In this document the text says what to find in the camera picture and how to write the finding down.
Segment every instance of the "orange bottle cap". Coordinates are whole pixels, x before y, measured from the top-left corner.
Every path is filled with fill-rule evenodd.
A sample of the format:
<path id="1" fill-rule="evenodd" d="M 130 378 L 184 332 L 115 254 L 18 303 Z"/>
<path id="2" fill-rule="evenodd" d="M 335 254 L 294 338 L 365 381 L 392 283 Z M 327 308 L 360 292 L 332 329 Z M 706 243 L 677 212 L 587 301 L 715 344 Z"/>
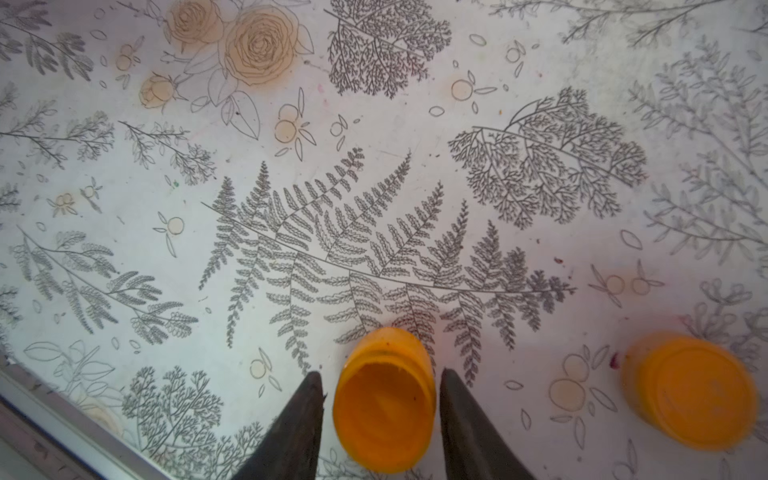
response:
<path id="1" fill-rule="evenodd" d="M 757 390 L 742 363 L 725 349 L 690 337 L 669 342 L 647 358 L 639 378 L 642 402 L 654 423 L 696 449 L 724 450 L 749 435 Z"/>

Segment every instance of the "open orange container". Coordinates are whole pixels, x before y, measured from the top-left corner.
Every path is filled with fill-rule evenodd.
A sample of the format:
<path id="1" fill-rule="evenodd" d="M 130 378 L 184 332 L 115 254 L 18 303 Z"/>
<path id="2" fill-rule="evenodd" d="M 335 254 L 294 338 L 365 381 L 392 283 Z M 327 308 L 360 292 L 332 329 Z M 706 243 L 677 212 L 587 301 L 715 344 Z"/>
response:
<path id="1" fill-rule="evenodd" d="M 342 446 L 363 467 L 397 473 L 429 447 L 437 395 L 419 340 L 392 327 L 364 336 L 341 371 L 333 423 Z"/>
<path id="2" fill-rule="evenodd" d="M 725 450 L 749 435 L 757 390 L 727 350 L 675 332 L 656 332 L 628 351 L 621 383 L 648 423 L 699 450 Z"/>

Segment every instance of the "orange rose illustration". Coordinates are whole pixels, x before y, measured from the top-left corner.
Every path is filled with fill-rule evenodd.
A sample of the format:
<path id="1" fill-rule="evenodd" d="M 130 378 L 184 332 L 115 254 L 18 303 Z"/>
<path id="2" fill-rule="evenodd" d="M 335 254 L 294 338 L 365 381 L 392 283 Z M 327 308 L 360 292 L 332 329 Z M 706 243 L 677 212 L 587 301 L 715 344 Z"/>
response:
<path id="1" fill-rule="evenodd" d="M 240 15 L 220 43 L 226 69 L 248 85 L 267 83 L 293 61 L 299 36 L 296 16 L 276 5 L 258 5 Z"/>
<path id="2" fill-rule="evenodd" d="M 186 44 L 214 43 L 224 32 L 219 7 L 212 0 L 177 0 L 166 14 L 170 36 Z"/>

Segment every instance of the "botanical pattern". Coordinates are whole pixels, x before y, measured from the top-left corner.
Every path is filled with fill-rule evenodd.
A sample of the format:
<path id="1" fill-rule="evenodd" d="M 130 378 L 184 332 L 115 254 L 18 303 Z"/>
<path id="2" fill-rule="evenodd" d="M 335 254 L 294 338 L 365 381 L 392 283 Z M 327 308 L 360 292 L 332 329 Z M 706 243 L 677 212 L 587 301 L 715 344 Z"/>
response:
<path id="1" fill-rule="evenodd" d="M 728 68 L 729 56 L 717 41 L 702 38 L 697 51 L 664 66 L 656 87 L 631 89 L 646 128 L 663 127 L 667 138 L 684 134 L 711 145 L 680 166 L 685 178 L 679 193 L 654 185 L 656 208 L 645 214 L 659 231 L 655 241 L 674 242 L 670 254 L 687 247 L 694 259 L 715 257 L 722 265 L 738 251 L 768 278 L 768 223 L 760 207 L 768 193 L 760 166 L 768 155 L 768 123 L 760 114 L 764 92 L 745 68 Z"/>
<path id="2" fill-rule="evenodd" d="M 162 343 L 169 335 L 184 338 L 192 333 L 197 318 L 179 312 L 180 302 L 161 301 L 163 291 L 155 287 L 153 276 L 133 270 L 118 274 L 109 248 L 86 241 L 85 233 L 59 232 L 53 248 L 43 247 L 22 230 L 23 241 L 12 247 L 25 280 L 32 282 L 47 300 L 55 295 L 69 302 L 81 326 L 93 333 L 104 322 L 118 323 L 113 306 L 123 306 L 136 334 L 150 344 Z M 88 280 L 86 274 L 109 279 L 106 286 Z"/>
<path id="3" fill-rule="evenodd" d="M 485 316 L 493 320 L 492 326 L 512 349 L 517 318 L 537 330 L 541 310 L 552 313 L 555 303 L 564 301 L 565 294 L 575 288 L 559 277 L 547 278 L 543 270 L 529 273 L 520 248 L 503 254 L 492 223 L 488 223 L 487 236 L 474 247 L 472 266 L 464 268 L 460 253 L 468 223 L 466 202 L 449 231 L 428 247 L 426 241 L 435 229 L 444 197 L 440 183 L 412 214 L 379 225 L 376 218 L 382 217 L 402 187 L 410 157 L 370 192 L 352 200 L 349 195 L 362 160 L 364 155 L 356 148 L 333 173 L 326 174 L 326 181 L 294 184 L 291 190 L 283 188 L 282 194 L 270 191 L 268 171 L 262 164 L 256 185 L 240 206 L 232 180 L 224 179 L 218 198 L 209 206 L 220 215 L 220 225 L 200 288 L 228 257 L 235 256 L 235 250 L 240 251 L 237 262 L 243 268 L 236 270 L 232 288 L 227 345 L 233 345 L 234 327 L 244 304 L 266 284 L 271 286 L 266 297 L 283 307 L 270 323 L 281 324 L 277 335 L 286 337 L 285 348 L 291 350 L 304 373 L 311 368 L 305 340 L 309 308 L 320 302 L 339 307 L 326 321 L 353 322 L 336 339 L 338 343 L 356 341 L 391 319 L 393 326 L 422 341 L 433 366 L 435 334 L 440 328 L 438 320 L 442 320 L 443 332 L 456 334 L 454 344 L 471 386 L 482 361 Z M 310 243 L 315 242 L 324 256 L 311 253 Z M 335 274 L 339 269 L 345 274 Z M 402 277 L 420 282 L 397 280 Z M 319 295 L 321 285 L 335 290 Z"/>
<path id="4" fill-rule="evenodd" d="M 449 23 L 432 19 L 424 0 L 331 0 L 331 8 L 330 80 L 340 94 L 394 98 L 409 77 L 426 79 L 427 62 L 451 43 Z"/>
<path id="5" fill-rule="evenodd" d="M 125 395 L 123 415 L 136 423 L 136 447 L 174 477 L 230 478 L 263 438 L 259 422 L 217 436 L 224 403 L 209 382 L 205 372 L 188 375 L 178 366 L 155 379 L 148 366 Z"/>
<path id="6" fill-rule="evenodd" d="M 636 187 L 647 176 L 642 147 L 625 141 L 619 124 L 590 113 L 587 92 L 570 87 L 526 104 L 503 130 L 473 127 L 449 146 L 480 204 L 521 230 L 536 215 L 569 223 L 580 204 L 599 218 L 615 216 L 614 186 Z"/>

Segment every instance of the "fern frond drawing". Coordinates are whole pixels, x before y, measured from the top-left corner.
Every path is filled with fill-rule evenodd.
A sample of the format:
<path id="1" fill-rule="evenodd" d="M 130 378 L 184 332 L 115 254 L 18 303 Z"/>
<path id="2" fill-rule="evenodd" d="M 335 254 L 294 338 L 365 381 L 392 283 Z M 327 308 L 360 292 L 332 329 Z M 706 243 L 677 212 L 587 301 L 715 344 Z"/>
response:
<path id="1" fill-rule="evenodd" d="M 444 197 L 440 183 L 414 207 L 412 214 L 378 225 L 376 218 L 382 217 L 382 211 L 402 188 L 410 168 L 409 157 L 384 181 L 355 196 L 351 203 L 344 197 L 353 194 L 353 185 L 344 185 L 341 180 L 349 176 L 357 181 L 357 158 L 362 158 L 361 151 L 350 152 L 348 163 L 343 163 L 347 170 L 336 171 L 339 176 L 331 182 L 342 188 L 335 193 L 325 185 L 326 189 L 320 190 L 323 194 L 313 195 L 309 182 L 304 188 L 295 185 L 292 193 L 287 189 L 282 195 L 277 190 L 268 193 L 270 182 L 263 165 L 257 185 L 240 206 L 236 204 L 232 180 L 226 177 L 214 204 L 204 204 L 220 218 L 200 287 L 227 259 L 249 248 L 246 266 L 256 267 L 257 273 L 237 271 L 236 287 L 243 289 L 233 290 L 236 296 L 230 309 L 236 308 L 237 296 L 243 292 L 246 302 L 259 287 L 258 282 L 271 286 L 266 297 L 282 309 L 270 323 L 279 323 L 277 336 L 286 337 L 286 350 L 291 351 L 304 373 L 310 368 L 309 306 L 315 302 L 338 308 L 325 315 L 326 322 L 349 325 L 335 338 L 336 343 L 354 342 L 391 324 L 419 338 L 433 366 L 436 336 L 455 333 L 455 346 L 465 362 L 465 379 L 472 385 L 482 361 L 482 324 L 486 318 L 493 321 L 492 326 L 512 349 L 517 319 L 537 330 L 540 312 L 552 313 L 566 293 L 575 292 L 561 279 L 547 278 L 543 271 L 529 274 L 521 249 L 502 255 L 498 231 L 492 223 L 488 223 L 486 236 L 474 247 L 472 265 L 463 266 L 461 253 L 469 228 L 465 201 L 448 231 L 428 246 L 426 241 L 431 237 L 430 230 L 435 229 Z M 322 253 L 312 254 L 309 242 L 320 245 Z M 363 264 L 366 270 L 358 270 Z M 403 277 L 415 277 L 415 281 L 401 280 Z M 320 295 L 321 285 L 336 290 Z M 439 320 L 445 321 L 442 328 L 438 328 Z M 230 345 L 233 328 L 233 323 L 227 327 Z"/>
<path id="2" fill-rule="evenodd" d="M 56 34 L 54 41 L 38 35 L 41 27 L 50 27 L 47 2 L 31 0 L 11 5 L 0 2 L 0 59 L 11 61 L 12 55 L 26 53 L 27 63 L 41 75 L 56 72 L 60 68 L 69 78 L 74 74 L 90 81 L 89 74 L 94 69 L 94 62 L 85 55 L 85 41 L 80 35 L 62 32 Z"/>
<path id="3" fill-rule="evenodd" d="M 15 110 L 17 99 L 17 88 L 9 82 L 0 94 L 0 116 L 8 108 Z M 24 117 L 15 118 L 8 130 L 0 131 L 0 138 L 28 142 L 29 157 L 38 158 L 44 164 L 51 163 L 62 170 L 73 151 L 80 161 L 98 160 L 101 154 L 109 151 L 114 144 L 114 125 L 104 112 L 97 111 L 81 121 L 71 120 L 66 129 L 59 132 L 58 125 L 49 127 L 46 124 L 46 118 L 58 113 L 55 105 L 53 100 L 39 102 Z"/>
<path id="4" fill-rule="evenodd" d="M 589 112 L 587 93 L 567 87 L 521 108 L 502 129 L 473 127 L 449 142 L 480 204 L 524 230 L 536 215 L 571 222 L 580 204 L 598 218 L 621 212 L 614 185 L 636 187 L 645 152 L 624 129 Z"/>
<path id="5" fill-rule="evenodd" d="M 24 230 L 22 234 L 23 242 L 12 247 L 22 276 L 49 301 L 55 295 L 65 297 L 87 332 L 92 334 L 93 326 L 103 329 L 104 322 L 118 323 L 111 309 L 122 305 L 133 314 L 131 325 L 136 334 L 152 345 L 162 343 L 169 335 L 184 338 L 192 333 L 190 325 L 197 318 L 177 310 L 183 303 L 160 300 L 163 291 L 152 284 L 153 276 L 137 271 L 118 274 L 109 260 L 114 255 L 112 250 L 87 242 L 85 233 L 59 232 L 54 248 L 43 247 Z M 86 273 L 110 281 L 98 286 L 85 278 Z"/>
<path id="6" fill-rule="evenodd" d="M 131 125 L 126 121 L 120 121 L 127 131 L 125 139 L 134 142 L 134 159 L 146 170 L 156 163 L 153 152 L 163 157 L 170 154 L 170 165 L 179 171 L 187 185 L 205 183 L 214 177 L 216 167 L 211 160 L 212 153 L 198 144 L 192 144 L 187 139 L 188 130 L 173 125 L 158 124 L 155 122 L 152 128 L 144 125 Z M 185 142 L 187 151 L 183 151 L 180 142 Z"/>
<path id="7" fill-rule="evenodd" d="M 765 89 L 754 86 L 756 76 L 744 67 L 728 68 L 729 60 L 717 41 L 702 38 L 696 52 L 664 66 L 655 87 L 630 89 L 646 128 L 663 127 L 667 138 L 685 134 L 712 146 L 682 165 L 679 194 L 654 185 L 657 208 L 645 215 L 660 231 L 656 242 L 675 239 L 670 254 L 690 248 L 694 259 L 711 255 L 722 265 L 739 250 L 768 278 L 768 223 L 760 207 L 760 196 L 768 194 L 760 166 L 768 155 L 768 123 L 760 114 Z"/>
<path id="8" fill-rule="evenodd" d="M 225 405 L 209 390 L 205 372 L 188 375 L 177 366 L 161 379 L 155 375 L 153 367 L 140 369 L 122 404 L 123 415 L 136 420 L 139 452 L 176 478 L 232 477 L 264 437 L 259 422 L 218 436 Z"/>
<path id="9" fill-rule="evenodd" d="M 561 8 L 577 15 L 568 21 L 568 30 L 560 33 L 560 39 L 567 44 L 577 40 L 599 40 L 606 25 L 616 24 L 627 30 L 627 45 L 646 47 L 671 45 L 670 33 L 677 30 L 682 37 L 696 28 L 693 13 L 702 8 L 714 6 L 723 0 L 693 0 L 678 5 L 652 5 L 631 0 L 608 0 L 607 2 L 570 2 L 568 0 L 501 0 L 491 5 L 490 15 L 521 20 L 526 15 L 535 17 L 537 12 L 548 9 L 554 13 Z"/>
<path id="10" fill-rule="evenodd" d="M 409 77 L 426 79 L 427 62 L 451 43 L 450 24 L 434 20 L 424 0 L 331 0 L 331 9 L 329 77 L 340 94 L 394 98 Z"/>

